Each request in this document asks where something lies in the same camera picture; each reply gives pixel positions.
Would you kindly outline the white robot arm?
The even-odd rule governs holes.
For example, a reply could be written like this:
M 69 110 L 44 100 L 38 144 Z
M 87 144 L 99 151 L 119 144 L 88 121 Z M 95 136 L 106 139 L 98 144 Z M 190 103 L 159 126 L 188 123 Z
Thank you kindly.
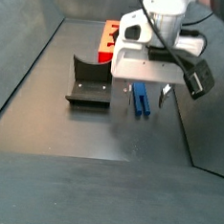
M 142 7 L 122 17 L 111 62 L 114 78 L 162 82 L 159 103 L 182 84 L 185 59 L 199 57 L 206 45 L 181 31 L 190 0 L 140 0 Z

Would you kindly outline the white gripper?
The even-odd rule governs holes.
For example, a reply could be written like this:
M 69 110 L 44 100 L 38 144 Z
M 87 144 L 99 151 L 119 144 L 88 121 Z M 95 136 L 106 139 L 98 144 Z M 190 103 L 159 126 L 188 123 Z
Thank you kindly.
M 168 46 L 199 57 L 205 41 L 198 34 L 181 34 L 181 23 L 184 14 L 150 13 L 160 35 Z M 113 78 L 140 81 L 184 84 L 183 70 L 172 62 L 153 61 L 148 59 L 148 48 L 164 48 L 142 10 L 132 11 L 122 17 L 115 49 L 111 62 Z M 123 92 L 127 104 L 131 104 L 132 83 L 125 82 Z M 159 108 L 162 108 L 171 91 L 171 84 L 165 85 L 160 93 Z

